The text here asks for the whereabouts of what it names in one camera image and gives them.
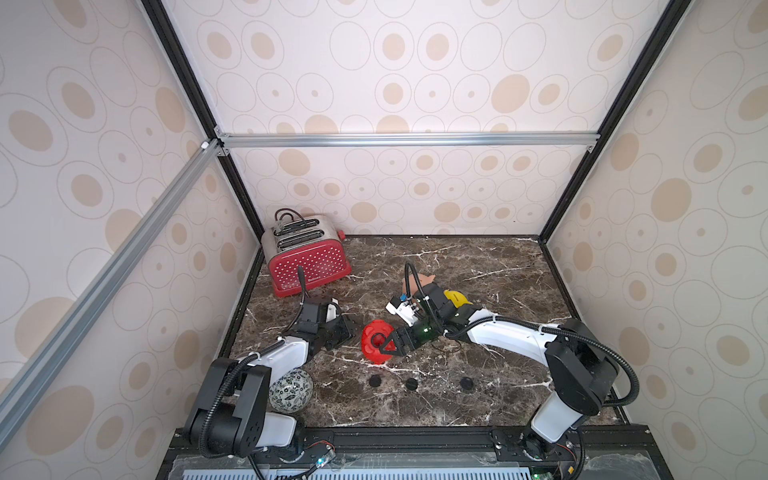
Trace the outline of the red piggy bank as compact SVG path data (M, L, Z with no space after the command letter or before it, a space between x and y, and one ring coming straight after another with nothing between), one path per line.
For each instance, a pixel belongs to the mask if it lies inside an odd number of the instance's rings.
M384 320L374 320L367 324L361 336L361 351L366 359L373 364L382 365L393 356L379 352L383 341L395 331L395 328Z

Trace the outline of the pink piggy bank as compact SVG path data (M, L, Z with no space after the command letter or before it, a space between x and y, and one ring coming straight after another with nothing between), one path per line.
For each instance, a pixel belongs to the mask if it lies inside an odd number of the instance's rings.
M429 284L432 284L435 281L434 275L424 275L419 273L418 274L419 282L423 287L426 287Z

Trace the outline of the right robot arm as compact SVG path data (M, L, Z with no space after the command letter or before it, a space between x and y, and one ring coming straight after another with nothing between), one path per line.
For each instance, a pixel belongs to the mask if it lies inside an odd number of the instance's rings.
M361 350L374 363L405 357L444 337L501 348L548 368L554 390L521 437L532 457L542 456L567 430L602 408L629 405L640 393L639 377L630 363L578 319L561 325L528 322L494 313L434 283L392 297L386 309L406 324L394 328L376 320L365 326Z

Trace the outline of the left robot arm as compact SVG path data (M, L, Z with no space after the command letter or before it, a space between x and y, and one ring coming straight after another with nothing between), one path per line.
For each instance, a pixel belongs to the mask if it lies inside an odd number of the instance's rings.
M305 299L296 320L275 343L236 360L219 358L207 370L183 438L203 456L245 458L259 449L300 449L298 421L270 412L270 388L355 335L352 319L332 298Z

